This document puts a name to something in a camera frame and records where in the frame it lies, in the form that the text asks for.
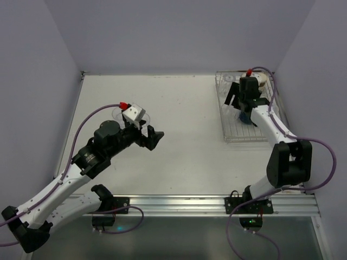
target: purple cable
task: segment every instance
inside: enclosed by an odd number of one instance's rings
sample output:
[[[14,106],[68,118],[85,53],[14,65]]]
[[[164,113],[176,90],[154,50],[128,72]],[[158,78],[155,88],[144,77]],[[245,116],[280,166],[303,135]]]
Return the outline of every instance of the purple cable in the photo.
[[[71,159],[72,159],[72,155],[73,155],[73,152],[74,152],[74,148],[75,148],[75,145],[76,145],[76,141],[77,141],[77,137],[82,129],[82,127],[84,126],[84,124],[93,116],[95,115],[97,112],[101,111],[101,110],[104,110],[106,108],[110,108],[110,107],[119,107],[119,104],[111,104],[111,105],[106,105],[106,106],[103,106],[103,107],[100,107],[98,108],[97,110],[91,112],[90,115],[88,115],[84,120],[83,122],[80,124],[80,126],[78,127],[77,131],[76,131],[76,135],[73,139],[73,142],[72,142],[72,146],[71,146],[71,151],[70,151],[70,154],[69,154],[69,158],[67,160],[67,165],[63,171],[63,174],[61,176],[61,180],[64,180],[65,176],[67,175],[67,172],[69,170],[69,167],[70,167],[70,162],[71,162]],[[40,199],[37,203],[35,203],[33,206],[31,206],[29,208],[29,211],[33,210],[34,208],[36,208],[37,206],[39,206],[42,202],[44,202],[47,198],[49,198],[49,196],[51,196],[53,194],[53,192],[60,186],[59,183],[57,183],[56,185],[54,185],[54,187],[42,198]],[[26,213],[25,212],[21,212],[19,214],[17,214],[16,216],[14,216],[13,218],[10,218],[2,223],[0,223],[0,227],[4,226],[4,225],[7,225],[9,224],[10,222],[12,222],[13,220],[17,219],[17,218],[20,218],[21,216],[25,215]],[[14,243],[8,243],[8,244],[0,244],[0,247],[2,246],[11,246],[11,245],[14,245]]]
[[[116,232],[113,232],[113,231],[101,231],[101,233],[110,234],[110,235],[117,235],[117,234],[128,233],[128,232],[133,231],[134,229],[138,228],[139,225],[141,225],[141,223],[142,223],[142,221],[143,221],[143,219],[145,217],[142,209],[140,209],[139,207],[135,207],[135,206],[120,207],[120,208],[115,209],[115,210],[108,210],[108,211],[101,211],[101,212],[92,212],[92,214],[110,214],[110,213],[115,213],[117,211],[126,210],[126,209],[136,209],[136,210],[141,212],[141,215],[142,215],[141,219],[135,226],[133,226],[132,228],[127,229],[127,230],[116,231]]]
[[[266,72],[268,72],[270,74],[270,76],[272,77],[272,80],[273,80],[273,94],[272,94],[272,97],[271,97],[271,100],[270,100],[270,104],[269,104],[269,108],[268,108],[268,112],[269,112],[269,115],[270,115],[270,118],[271,120],[273,121],[273,123],[275,124],[276,128],[282,133],[282,134],[286,134],[286,132],[279,126],[279,124],[276,122],[276,119],[274,118],[274,116],[270,113],[271,112],[271,108],[272,108],[272,104],[273,104],[273,101],[275,99],[275,95],[276,95],[276,92],[277,92],[277,82],[276,82],[276,79],[273,75],[273,73],[265,68],[265,67],[261,67],[261,66],[258,66],[258,67],[254,67],[252,68],[252,70],[254,69],[262,69],[262,70],[265,70]],[[228,218],[228,222],[227,222],[227,227],[226,227],[226,236],[227,236],[227,240],[228,240],[228,243],[231,247],[231,249],[234,251],[234,253],[242,260],[245,260],[245,258],[243,258],[241,256],[241,254],[236,250],[235,246],[232,244],[232,241],[230,239],[230,236],[229,236],[229,225],[230,225],[230,221],[232,219],[232,215],[241,207],[245,206],[245,205],[248,205],[250,203],[253,203],[255,201],[257,201],[258,199],[261,199],[261,198],[264,198],[264,197],[267,197],[267,196],[271,196],[271,195],[274,195],[278,192],[280,192],[281,190],[292,190],[292,191],[312,191],[312,190],[316,190],[316,189],[319,189],[323,186],[325,186],[326,184],[328,184],[328,182],[330,182],[330,180],[332,179],[332,177],[334,176],[335,174],[335,171],[336,171],[336,165],[337,165],[337,158],[336,158],[336,154],[334,152],[334,150],[332,149],[332,147],[330,145],[328,145],[327,143],[325,143],[324,141],[321,141],[321,140],[318,140],[318,139],[315,139],[315,138],[304,138],[304,137],[297,137],[297,136],[293,136],[293,135],[287,135],[288,138],[291,138],[291,139],[296,139],[296,140],[307,140],[307,141],[311,141],[311,142],[316,142],[318,144],[321,144],[323,146],[325,146],[329,152],[331,153],[331,156],[332,156],[332,167],[331,167],[331,172],[330,174],[328,175],[328,177],[321,183],[321,184],[318,184],[314,187],[311,187],[311,188],[293,188],[293,187],[283,187],[282,189],[278,188],[276,190],[273,190],[273,191],[270,191],[270,192],[267,192],[267,193],[264,193],[263,195],[260,195],[254,199],[251,199],[249,201],[246,201],[240,205],[238,205],[237,207],[235,207],[233,209],[233,211],[230,213],[229,215],[229,218]],[[261,234],[261,233],[255,233],[255,235],[257,236],[260,236],[262,238],[265,238],[266,240],[268,240],[269,242],[271,242],[275,247],[276,247],[276,250],[277,250],[277,260],[280,259],[281,257],[281,253],[280,253],[280,249],[278,247],[278,245],[275,243],[275,241],[273,241],[271,238]]]

